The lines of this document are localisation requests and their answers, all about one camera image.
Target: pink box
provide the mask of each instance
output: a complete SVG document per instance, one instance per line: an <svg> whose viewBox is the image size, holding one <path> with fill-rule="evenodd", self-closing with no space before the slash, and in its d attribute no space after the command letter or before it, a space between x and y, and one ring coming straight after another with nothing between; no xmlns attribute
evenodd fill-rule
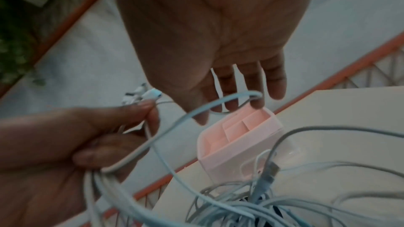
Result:
<svg viewBox="0 0 404 227"><path fill-rule="evenodd" d="M248 180L253 173L255 158L271 149L284 133L274 113L267 108L253 109L247 104L199 135L198 160L215 184ZM258 162L258 174L268 153ZM277 150L274 161L288 161L298 153L297 147L286 140Z"/></svg>

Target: table surface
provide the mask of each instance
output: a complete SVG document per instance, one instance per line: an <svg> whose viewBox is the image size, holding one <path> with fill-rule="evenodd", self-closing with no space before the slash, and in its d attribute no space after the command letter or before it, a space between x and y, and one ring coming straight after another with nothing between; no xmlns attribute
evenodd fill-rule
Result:
<svg viewBox="0 0 404 227"><path fill-rule="evenodd" d="M286 130L309 125L354 125L404 132L403 104L404 87L318 91L282 111L277 117ZM398 138L362 132L312 131L297 134L292 139L302 150L301 157L293 162L294 165L353 161L404 172L404 141ZM198 162L178 175L196 190L212 184ZM277 195L330 202L338 195L352 191L400 191L403 184L404 180L387 173L340 167L320 172L281 172L273 188ZM193 199L192 194L172 180L153 212L169 220L184 222ZM399 200L359 199L347 201L342 206L364 213L404 216L404 202ZM311 223L317 226L328 224L324 217L309 217Z"/></svg>

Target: white floor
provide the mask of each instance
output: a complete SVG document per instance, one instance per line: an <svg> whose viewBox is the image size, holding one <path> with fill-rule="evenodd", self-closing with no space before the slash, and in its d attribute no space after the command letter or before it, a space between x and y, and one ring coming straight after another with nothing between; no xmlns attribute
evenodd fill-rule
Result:
<svg viewBox="0 0 404 227"><path fill-rule="evenodd" d="M404 30L403 17L402 0L313 0L285 49L287 95L282 101L268 100L267 107L275 110L399 34ZM125 92L145 81L123 25L102 0L37 67L46 86L21 80L0 100L1 118L57 107L119 105ZM182 114L170 105L163 105L160 112L163 127ZM189 122L159 144L174 168L195 158L195 142L202 129ZM150 152L126 187L135 192L164 174Z"/></svg>

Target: pink container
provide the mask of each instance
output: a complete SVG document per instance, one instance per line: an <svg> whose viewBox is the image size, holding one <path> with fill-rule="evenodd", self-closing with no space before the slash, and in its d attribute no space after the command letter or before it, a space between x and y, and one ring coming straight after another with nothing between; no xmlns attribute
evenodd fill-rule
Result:
<svg viewBox="0 0 404 227"><path fill-rule="evenodd" d="M199 135L198 160L215 184L248 180L253 173L255 158L271 149L284 133L274 113L266 108L255 110L247 104ZM276 152L274 161L281 166L282 161L289 161L299 150L286 140ZM260 158L258 174L268 154Z"/></svg>

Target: hand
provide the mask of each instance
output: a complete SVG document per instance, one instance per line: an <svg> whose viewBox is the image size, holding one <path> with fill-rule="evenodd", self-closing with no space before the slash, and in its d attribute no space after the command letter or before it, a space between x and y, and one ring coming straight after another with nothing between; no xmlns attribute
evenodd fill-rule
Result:
<svg viewBox="0 0 404 227"><path fill-rule="evenodd" d="M249 90L286 92L283 46L310 0L117 0L149 82L185 111L237 91L233 64ZM251 102L254 108L264 100ZM235 110L238 101L225 104ZM212 109L221 111L221 106ZM207 113L197 117L206 123Z"/></svg>
<svg viewBox="0 0 404 227"><path fill-rule="evenodd" d="M143 130L111 133L143 120L157 132L154 102L0 121L0 226L53 226L84 211L84 170L110 166L145 142ZM137 160L116 173L120 180Z"/></svg>

